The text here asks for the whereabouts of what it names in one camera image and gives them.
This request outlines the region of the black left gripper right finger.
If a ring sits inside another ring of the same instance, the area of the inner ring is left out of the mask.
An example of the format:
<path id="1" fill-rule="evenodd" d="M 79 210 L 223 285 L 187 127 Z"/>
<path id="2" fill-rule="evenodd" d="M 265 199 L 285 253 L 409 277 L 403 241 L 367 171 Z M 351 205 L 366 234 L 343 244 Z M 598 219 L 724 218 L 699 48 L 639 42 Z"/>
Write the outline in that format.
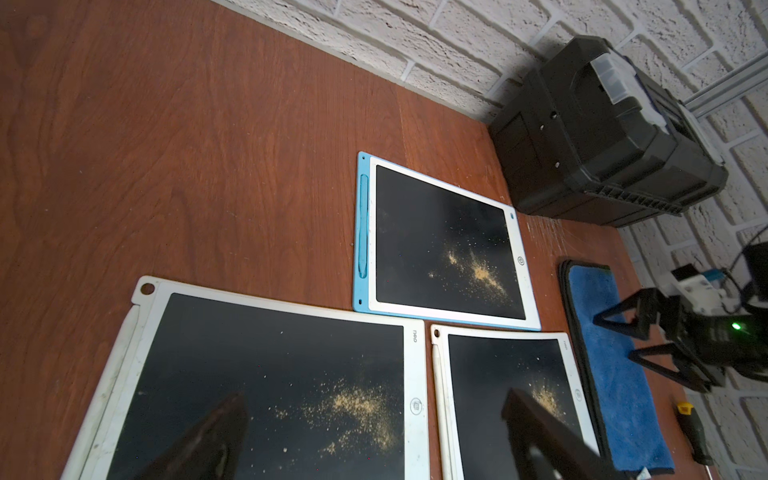
<path id="1" fill-rule="evenodd" d="M 533 448 L 563 479 L 625 478 L 525 391 L 508 391 L 501 416 L 520 479 L 541 479 Z"/>

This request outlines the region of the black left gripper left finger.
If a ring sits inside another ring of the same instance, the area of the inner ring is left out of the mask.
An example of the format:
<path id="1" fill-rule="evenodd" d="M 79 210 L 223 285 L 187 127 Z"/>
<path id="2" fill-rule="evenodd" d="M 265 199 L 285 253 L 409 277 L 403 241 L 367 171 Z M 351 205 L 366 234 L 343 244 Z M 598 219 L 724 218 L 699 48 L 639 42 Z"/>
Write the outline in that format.
<path id="1" fill-rule="evenodd" d="M 135 479 L 234 479 L 247 428 L 245 397 L 233 393 Z"/>

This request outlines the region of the small white drawing tablet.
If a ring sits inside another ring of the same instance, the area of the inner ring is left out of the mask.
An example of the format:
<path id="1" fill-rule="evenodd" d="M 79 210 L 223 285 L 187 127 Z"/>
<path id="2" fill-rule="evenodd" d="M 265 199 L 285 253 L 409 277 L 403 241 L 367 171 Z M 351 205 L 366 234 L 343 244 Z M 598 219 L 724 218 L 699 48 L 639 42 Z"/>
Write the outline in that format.
<path id="1" fill-rule="evenodd" d="M 567 334 L 434 325 L 431 340 L 443 478 L 518 478 L 502 418 L 512 388 L 599 449 Z"/>

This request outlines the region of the blue framed drawing tablet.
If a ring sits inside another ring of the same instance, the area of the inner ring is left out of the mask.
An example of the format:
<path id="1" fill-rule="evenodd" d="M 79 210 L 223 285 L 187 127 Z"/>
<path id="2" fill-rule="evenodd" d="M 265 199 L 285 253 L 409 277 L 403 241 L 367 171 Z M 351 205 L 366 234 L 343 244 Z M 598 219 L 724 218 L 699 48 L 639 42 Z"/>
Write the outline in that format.
<path id="1" fill-rule="evenodd" d="M 367 152 L 357 157 L 352 306 L 542 328 L 515 209 Z"/>

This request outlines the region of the right aluminium corner post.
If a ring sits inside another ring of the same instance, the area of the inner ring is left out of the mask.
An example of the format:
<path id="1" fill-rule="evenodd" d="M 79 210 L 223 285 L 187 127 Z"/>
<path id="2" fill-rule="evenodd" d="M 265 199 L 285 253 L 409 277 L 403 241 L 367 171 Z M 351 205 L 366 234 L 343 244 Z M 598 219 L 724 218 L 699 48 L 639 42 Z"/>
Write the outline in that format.
<path id="1" fill-rule="evenodd" d="M 767 83 L 767 52 L 759 54 L 684 102 L 694 117 L 703 118 Z"/>

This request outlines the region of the black yellow screwdriver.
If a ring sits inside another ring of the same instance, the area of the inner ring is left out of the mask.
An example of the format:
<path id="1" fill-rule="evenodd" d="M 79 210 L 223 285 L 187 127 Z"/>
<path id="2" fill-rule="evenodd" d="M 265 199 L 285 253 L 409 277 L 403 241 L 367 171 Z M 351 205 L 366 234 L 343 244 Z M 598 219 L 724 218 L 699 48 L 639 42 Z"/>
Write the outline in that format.
<path id="1" fill-rule="evenodd" d="M 675 406 L 678 424 L 685 435 L 691 449 L 693 460 L 702 465 L 709 480 L 713 480 L 712 466 L 714 461 L 706 444 L 705 430 L 698 412 L 689 402 L 680 402 Z"/>

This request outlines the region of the black plastic toolbox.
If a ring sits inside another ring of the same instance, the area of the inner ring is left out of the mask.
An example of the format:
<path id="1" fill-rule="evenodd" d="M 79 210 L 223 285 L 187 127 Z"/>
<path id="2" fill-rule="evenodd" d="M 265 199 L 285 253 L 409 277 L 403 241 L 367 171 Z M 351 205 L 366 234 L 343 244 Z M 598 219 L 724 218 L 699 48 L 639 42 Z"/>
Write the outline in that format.
<path id="1" fill-rule="evenodd" d="M 623 227 L 678 216 L 728 171 L 691 112 L 605 39 L 577 36 L 489 127 L 513 206 Z"/>

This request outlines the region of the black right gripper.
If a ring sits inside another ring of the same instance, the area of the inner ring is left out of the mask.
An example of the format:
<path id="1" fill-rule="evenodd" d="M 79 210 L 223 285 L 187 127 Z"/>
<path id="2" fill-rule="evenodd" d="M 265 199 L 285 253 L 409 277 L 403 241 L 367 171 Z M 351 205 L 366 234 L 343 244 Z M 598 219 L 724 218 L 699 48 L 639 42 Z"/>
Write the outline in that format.
<path id="1" fill-rule="evenodd" d="M 726 386 L 723 368 L 754 381 L 767 379 L 767 309 L 748 304 L 744 314 L 696 313 L 682 297 L 664 301 L 656 288 L 638 290 L 596 314 L 593 324 L 646 341 L 658 321 L 668 343 L 629 352 L 632 362 L 699 393 Z M 673 369 L 651 361 L 668 356 Z"/>

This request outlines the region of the blue microfiber cloth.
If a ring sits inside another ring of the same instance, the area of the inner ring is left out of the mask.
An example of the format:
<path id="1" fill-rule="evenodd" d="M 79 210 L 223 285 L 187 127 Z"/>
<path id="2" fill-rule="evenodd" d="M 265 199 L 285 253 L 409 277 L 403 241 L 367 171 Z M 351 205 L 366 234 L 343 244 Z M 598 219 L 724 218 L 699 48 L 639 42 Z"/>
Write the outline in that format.
<path id="1" fill-rule="evenodd" d="M 627 477 L 673 474 L 645 372 L 628 358 L 633 341 L 593 323 L 620 301 L 610 268 L 564 260 L 558 283 L 600 454 Z"/>

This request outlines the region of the large white drawing tablet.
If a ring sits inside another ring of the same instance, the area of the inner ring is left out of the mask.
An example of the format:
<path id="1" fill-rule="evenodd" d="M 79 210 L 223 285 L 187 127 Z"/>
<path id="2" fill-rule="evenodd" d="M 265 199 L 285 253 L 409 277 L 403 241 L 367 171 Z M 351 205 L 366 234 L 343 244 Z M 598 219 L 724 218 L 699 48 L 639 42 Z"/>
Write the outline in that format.
<path id="1" fill-rule="evenodd" d="M 426 479 L 425 326 L 141 277 L 66 462 L 132 479 L 220 403 L 237 479 Z"/>

